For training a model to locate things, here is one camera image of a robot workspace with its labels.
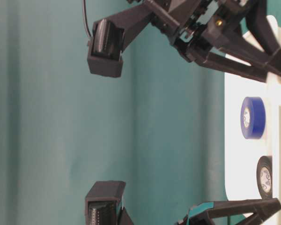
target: teal fabric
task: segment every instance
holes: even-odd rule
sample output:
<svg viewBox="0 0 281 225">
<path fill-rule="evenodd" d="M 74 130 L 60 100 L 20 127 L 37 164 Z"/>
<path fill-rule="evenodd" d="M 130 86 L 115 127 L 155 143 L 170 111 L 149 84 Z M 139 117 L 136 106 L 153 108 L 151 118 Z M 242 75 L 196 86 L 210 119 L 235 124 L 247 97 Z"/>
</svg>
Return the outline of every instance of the teal fabric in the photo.
<svg viewBox="0 0 281 225">
<path fill-rule="evenodd" d="M 202 203 L 195 208 L 191 209 L 189 212 L 189 218 L 196 216 L 199 213 L 204 212 L 205 210 L 212 209 L 214 207 L 214 202 Z"/>
<path fill-rule="evenodd" d="M 281 0 L 269 4 L 281 22 Z M 89 22 L 128 7 L 90 0 Z M 127 182 L 139 225 L 226 199 L 223 73 L 148 26 L 122 78 L 99 77 L 86 42 L 80 1 L 0 0 L 0 225 L 82 225 L 96 180 Z"/>
</svg>

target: black cable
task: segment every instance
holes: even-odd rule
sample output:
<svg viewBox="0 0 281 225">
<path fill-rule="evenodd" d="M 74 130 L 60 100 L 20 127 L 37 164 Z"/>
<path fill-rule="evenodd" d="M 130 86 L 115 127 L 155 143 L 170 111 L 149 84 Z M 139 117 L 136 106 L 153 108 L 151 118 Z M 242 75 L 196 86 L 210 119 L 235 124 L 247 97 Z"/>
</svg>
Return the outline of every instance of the black cable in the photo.
<svg viewBox="0 0 281 225">
<path fill-rule="evenodd" d="M 85 32 L 86 32 L 89 40 L 90 40 L 92 35 L 90 34 L 90 31 L 89 31 L 88 18 L 87 18 L 87 15 L 86 15 L 86 3 L 85 3 L 85 1 L 86 0 L 82 0 L 82 15 L 83 15 L 84 29 L 85 29 Z"/>
</svg>

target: blue tape roll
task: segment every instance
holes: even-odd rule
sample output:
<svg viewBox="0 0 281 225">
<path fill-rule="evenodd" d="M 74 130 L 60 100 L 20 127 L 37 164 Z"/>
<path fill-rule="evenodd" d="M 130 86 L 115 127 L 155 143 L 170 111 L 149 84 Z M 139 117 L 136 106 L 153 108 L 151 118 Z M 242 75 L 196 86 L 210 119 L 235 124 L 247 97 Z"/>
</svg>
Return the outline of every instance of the blue tape roll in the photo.
<svg viewBox="0 0 281 225">
<path fill-rule="evenodd" d="M 266 110 L 260 97 L 246 97 L 240 114 L 245 139 L 260 139 L 266 126 Z"/>
</svg>

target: roll of tape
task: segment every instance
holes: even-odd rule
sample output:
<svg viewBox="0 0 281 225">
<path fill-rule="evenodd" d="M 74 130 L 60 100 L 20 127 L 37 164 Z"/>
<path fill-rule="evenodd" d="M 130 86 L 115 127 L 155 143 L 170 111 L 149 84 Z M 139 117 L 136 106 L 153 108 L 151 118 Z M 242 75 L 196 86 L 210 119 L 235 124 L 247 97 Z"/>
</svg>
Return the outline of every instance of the roll of tape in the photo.
<svg viewBox="0 0 281 225">
<path fill-rule="evenodd" d="M 263 199 L 273 197 L 272 157 L 263 156 L 257 164 L 257 185 Z"/>
<path fill-rule="evenodd" d="M 266 126 L 266 110 L 260 97 L 246 97 L 243 101 L 240 125 L 245 139 L 260 139 Z"/>
</svg>

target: black tape roll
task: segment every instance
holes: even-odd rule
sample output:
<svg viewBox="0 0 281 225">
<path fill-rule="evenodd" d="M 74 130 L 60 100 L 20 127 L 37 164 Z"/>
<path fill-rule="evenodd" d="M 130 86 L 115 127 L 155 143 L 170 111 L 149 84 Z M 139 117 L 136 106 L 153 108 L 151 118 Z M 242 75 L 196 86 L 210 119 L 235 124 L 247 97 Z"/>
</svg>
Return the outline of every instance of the black tape roll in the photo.
<svg viewBox="0 0 281 225">
<path fill-rule="evenodd" d="M 257 185 L 258 190 L 263 199 L 273 197 L 273 169 L 272 157 L 263 156 L 257 164 Z"/>
</svg>

